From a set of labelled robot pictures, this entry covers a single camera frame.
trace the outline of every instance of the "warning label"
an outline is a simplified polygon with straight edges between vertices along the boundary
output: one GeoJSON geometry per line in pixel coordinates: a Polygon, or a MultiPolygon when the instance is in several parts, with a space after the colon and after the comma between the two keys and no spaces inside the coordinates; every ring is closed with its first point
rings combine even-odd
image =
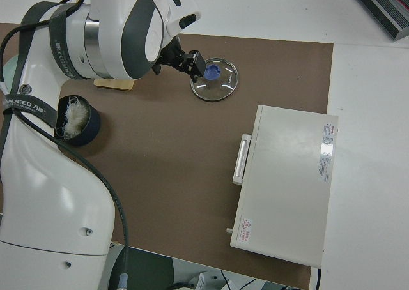
{"type": "Polygon", "coordinates": [[[238,242],[239,243],[248,243],[251,235],[251,225],[253,221],[249,218],[242,218],[242,223],[240,225],[240,233],[238,242]]]}
{"type": "Polygon", "coordinates": [[[335,127],[327,123],[323,129],[320,161],[318,163],[318,179],[325,183],[330,180],[329,168],[334,154],[334,131],[335,127]]]}

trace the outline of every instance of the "electronic device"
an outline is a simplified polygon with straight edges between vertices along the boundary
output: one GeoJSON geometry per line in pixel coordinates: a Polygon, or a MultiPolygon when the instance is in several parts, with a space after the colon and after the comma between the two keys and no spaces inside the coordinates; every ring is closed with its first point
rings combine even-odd
{"type": "Polygon", "coordinates": [[[409,34],[409,0],[360,0],[394,40],[409,34]]]}
{"type": "Polygon", "coordinates": [[[232,247],[321,268],[337,116],[259,106],[241,141],[232,247]]]}

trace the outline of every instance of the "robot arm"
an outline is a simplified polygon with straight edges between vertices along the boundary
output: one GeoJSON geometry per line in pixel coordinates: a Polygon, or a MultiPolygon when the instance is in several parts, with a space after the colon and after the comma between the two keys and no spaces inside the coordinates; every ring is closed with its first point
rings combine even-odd
{"type": "MultiPolygon", "coordinates": [[[[25,16],[22,24],[50,22],[21,34],[8,103],[27,107],[34,97],[57,109],[70,78],[138,79],[162,64],[191,78],[205,70],[200,53],[184,53],[177,39],[200,17],[193,0],[91,0],[67,16],[69,8],[40,3],[25,16]]],[[[1,287],[98,289],[114,223],[112,194],[33,129],[53,133],[26,111],[28,122],[9,114],[2,129],[1,287]]]]}
{"type": "MultiPolygon", "coordinates": [[[[138,79],[151,69],[163,47],[169,45],[180,31],[200,18],[194,0],[91,0],[89,14],[81,19],[68,41],[72,42],[70,58],[80,75],[94,77],[95,72],[102,78],[138,79]],[[85,53],[75,46],[76,40],[85,34],[85,53]]],[[[183,68],[189,74],[194,69],[196,75],[203,74],[205,62],[199,52],[174,55],[174,66],[183,68]]]]}

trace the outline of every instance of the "glass petri dish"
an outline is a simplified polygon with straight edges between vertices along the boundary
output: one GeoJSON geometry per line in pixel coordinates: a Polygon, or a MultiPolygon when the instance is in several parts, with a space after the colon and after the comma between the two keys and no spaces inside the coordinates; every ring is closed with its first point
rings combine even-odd
{"type": "Polygon", "coordinates": [[[238,73],[233,63],[221,59],[206,60],[206,70],[197,82],[190,81],[196,96],[207,102],[217,102],[228,97],[237,87],[238,73]]]}

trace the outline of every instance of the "white table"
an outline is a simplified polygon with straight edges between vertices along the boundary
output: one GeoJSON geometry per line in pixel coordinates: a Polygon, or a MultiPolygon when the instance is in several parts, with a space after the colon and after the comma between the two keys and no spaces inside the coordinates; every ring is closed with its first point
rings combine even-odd
{"type": "MultiPolygon", "coordinates": [[[[0,22],[19,22],[36,1],[0,0],[0,22]]],[[[393,42],[357,0],[197,2],[203,18],[188,33],[335,43],[328,113],[339,133],[320,289],[408,287],[409,38],[393,42]]]]}

